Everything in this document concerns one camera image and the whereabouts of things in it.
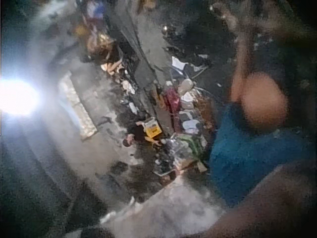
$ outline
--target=bright light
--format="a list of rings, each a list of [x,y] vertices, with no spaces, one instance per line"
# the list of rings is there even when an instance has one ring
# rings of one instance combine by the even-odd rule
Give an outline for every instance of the bright light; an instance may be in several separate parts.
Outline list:
[[[19,80],[0,80],[0,110],[13,115],[30,114],[39,102],[38,93]]]

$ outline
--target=yellow box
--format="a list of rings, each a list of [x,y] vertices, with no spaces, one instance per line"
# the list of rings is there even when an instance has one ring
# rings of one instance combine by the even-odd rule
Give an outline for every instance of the yellow box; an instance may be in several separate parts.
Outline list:
[[[159,123],[155,118],[150,118],[144,122],[145,133],[149,138],[153,138],[162,133]]]

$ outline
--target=concrete ledge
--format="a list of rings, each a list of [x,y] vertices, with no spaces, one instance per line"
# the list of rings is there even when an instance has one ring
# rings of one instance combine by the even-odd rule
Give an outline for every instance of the concrete ledge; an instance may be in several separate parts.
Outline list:
[[[61,104],[73,123],[79,128],[81,139],[86,140],[97,133],[97,128],[80,102],[70,77],[71,72],[67,72],[58,83]]]

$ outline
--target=blue shirt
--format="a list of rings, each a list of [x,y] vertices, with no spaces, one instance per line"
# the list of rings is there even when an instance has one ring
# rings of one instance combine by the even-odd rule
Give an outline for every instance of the blue shirt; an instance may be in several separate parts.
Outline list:
[[[301,133],[281,128],[256,135],[248,130],[241,106],[229,104],[214,142],[211,178],[229,206],[239,203],[276,166],[311,159],[315,147]]]

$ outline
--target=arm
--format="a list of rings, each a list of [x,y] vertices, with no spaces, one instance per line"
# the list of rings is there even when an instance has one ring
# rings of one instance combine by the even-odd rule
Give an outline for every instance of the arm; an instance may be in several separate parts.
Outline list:
[[[154,140],[154,139],[149,138],[147,136],[145,136],[145,140],[148,141],[148,142],[151,142],[151,143],[153,143],[153,144],[155,144],[157,146],[160,146],[160,144],[159,144],[159,142],[157,140]]]
[[[251,72],[253,32],[241,32],[238,36],[237,65],[233,74],[230,101],[239,102],[246,78]]]

